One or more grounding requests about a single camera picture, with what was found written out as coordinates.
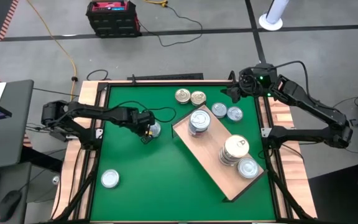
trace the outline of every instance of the wooden table frame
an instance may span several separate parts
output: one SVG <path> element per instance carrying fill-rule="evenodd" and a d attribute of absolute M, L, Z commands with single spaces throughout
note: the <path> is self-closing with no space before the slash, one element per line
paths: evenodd
<path fill-rule="evenodd" d="M 231 80 L 139 80 L 136 85 L 142 86 L 158 86 L 158 85 L 225 85 L 230 84 Z M 132 81 L 127 80 L 109 80 L 109 81 L 87 81 L 83 82 L 78 101 L 88 105 L 107 106 L 106 97 L 109 93 L 106 92 L 105 87 L 111 86 L 131 86 L 134 85 Z M 259 98 L 255 100 L 257 114 L 259 116 L 260 126 L 269 127 L 272 124 L 293 127 L 292 116 L 287 105 L 278 101 L 273 101 L 269 98 Z M 88 118 L 76 118 L 75 121 L 85 128 L 91 126 L 101 127 L 100 121 L 91 120 Z M 297 142 L 286 142 L 287 146 L 292 147 L 300 153 L 300 147 Z M 61 194 L 57 211 L 53 218 L 59 216 L 63 209 L 68 205 L 69 195 L 72 186 L 71 199 L 78 191 L 78 186 L 82 183 L 89 174 L 95 153 L 85 152 L 80 150 L 79 140 L 72 140 L 67 145 L 67 151 L 61 173 L 61 190 L 57 190 L 53 210 L 57 206 L 57 198 L 59 192 Z M 289 151 L 283 146 L 280 151 L 271 158 L 273 168 L 280 174 L 280 177 L 285 176 L 285 183 L 288 190 L 293 195 L 295 200 L 303 207 L 305 212 L 312 217 L 316 217 L 316 210 L 306 176 L 305 167 L 302 159 L 294 152 Z M 71 214 L 70 219 L 84 219 L 90 217 L 91 203 L 93 198 L 94 182 L 87 188 L 83 194 L 80 206 L 77 206 L 75 211 Z M 291 209 L 286 206 L 281 191 L 275 186 L 271 191 L 273 203 L 277 202 L 275 207 L 275 216 L 281 218 L 291 218 Z"/>

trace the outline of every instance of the metal can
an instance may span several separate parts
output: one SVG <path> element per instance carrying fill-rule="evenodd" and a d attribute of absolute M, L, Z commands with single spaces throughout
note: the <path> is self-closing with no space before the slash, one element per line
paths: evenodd
<path fill-rule="evenodd" d="M 227 110 L 227 117 L 233 122 L 239 122 L 242 119 L 242 110 L 232 106 Z"/>
<path fill-rule="evenodd" d="M 195 110 L 190 115 L 189 133 L 193 137 L 202 135 L 211 124 L 211 117 L 205 110 Z"/>
<path fill-rule="evenodd" d="M 237 169 L 241 176 L 252 179 L 259 174 L 258 163 L 252 158 L 243 158 L 237 165 Z"/>
<path fill-rule="evenodd" d="M 188 103 L 190 100 L 190 91 L 184 88 L 177 90 L 175 93 L 175 99 L 177 99 L 177 102 L 181 104 Z"/>
<path fill-rule="evenodd" d="M 198 106 L 206 101 L 206 95 L 202 91 L 194 91 L 191 94 L 191 104 Z"/>
<path fill-rule="evenodd" d="M 217 118 L 223 118 L 227 113 L 227 107 L 223 103 L 214 103 L 212 105 L 212 113 Z"/>
<path fill-rule="evenodd" d="M 118 183 L 119 183 L 119 175 L 117 171 L 113 169 L 104 171 L 102 175 L 102 185 L 104 187 L 113 188 L 117 186 Z"/>
<path fill-rule="evenodd" d="M 219 151 L 219 160 L 222 164 L 233 166 L 241 158 L 247 155 L 249 143 L 246 138 L 240 135 L 230 136 Z"/>
<path fill-rule="evenodd" d="M 153 125 L 150 126 L 149 133 L 153 136 L 153 138 L 157 138 L 161 133 L 161 125 L 158 122 L 154 122 Z"/>

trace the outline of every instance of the computer mouse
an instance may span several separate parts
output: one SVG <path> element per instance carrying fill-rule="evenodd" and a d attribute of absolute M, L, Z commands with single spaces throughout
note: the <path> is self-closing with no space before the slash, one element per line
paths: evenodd
<path fill-rule="evenodd" d="M 0 202 L 0 222 L 8 221 L 22 198 L 22 192 L 12 190 Z"/>

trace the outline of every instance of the white stand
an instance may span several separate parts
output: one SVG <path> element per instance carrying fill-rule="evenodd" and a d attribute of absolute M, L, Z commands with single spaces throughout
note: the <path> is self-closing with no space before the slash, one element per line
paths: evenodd
<path fill-rule="evenodd" d="M 261 15 L 259 24 L 264 29 L 275 31 L 283 27 L 281 16 L 289 0 L 273 0 L 273 3 L 267 13 Z"/>

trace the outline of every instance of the yellow cable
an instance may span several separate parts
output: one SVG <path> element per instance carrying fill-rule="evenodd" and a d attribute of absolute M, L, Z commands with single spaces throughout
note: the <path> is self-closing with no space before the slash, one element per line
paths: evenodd
<path fill-rule="evenodd" d="M 44 24 L 45 28 L 47 28 L 47 31 L 49 33 L 49 36 L 56 42 L 57 45 L 59 45 L 59 47 L 61 48 L 62 51 L 64 51 L 68 57 L 68 59 L 70 60 L 71 62 L 71 65 L 73 66 L 73 70 L 74 70 L 74 77 L 77 77 L 77 69 L 75 67 L 75 64 L 74 64 L 74 60 L 73 58 L 70 56 L 70 54 L 68 54 L 68 52 L 59 44 L 59 42 L 53 37 L 47 23 L 44 21 L 44 19 L 42 18 L 42 16 L 39 14 L 39 12 L 36 10 L 36 8 L 32 5 L 32 3 L 30 2 L 30 0 L 27 0 L 27 2 L 30 4 L 31 8 L 34 9 L 35 13 L 37 13 L 38 17 L 40 17 L 42 23 Z M 75 86 L 75 81 L 73 81 L 73 84 L 71 86 L 71 97 L 70 97 L 70 100 L 73 100 L 74 99 L 74 86 Z"/>
<path fill-rule="evenodd" d="M 161 5 L 161 7 L 166 7 L 167 4 L 168 4 L 168 1 L 167 0 L 164 0 L 164 1 L 149 1 L 149 0 L 143 0 L 144 2 L 147 2 L 147 3 L 151 3 L 151 4 L 159 4 Z"/>

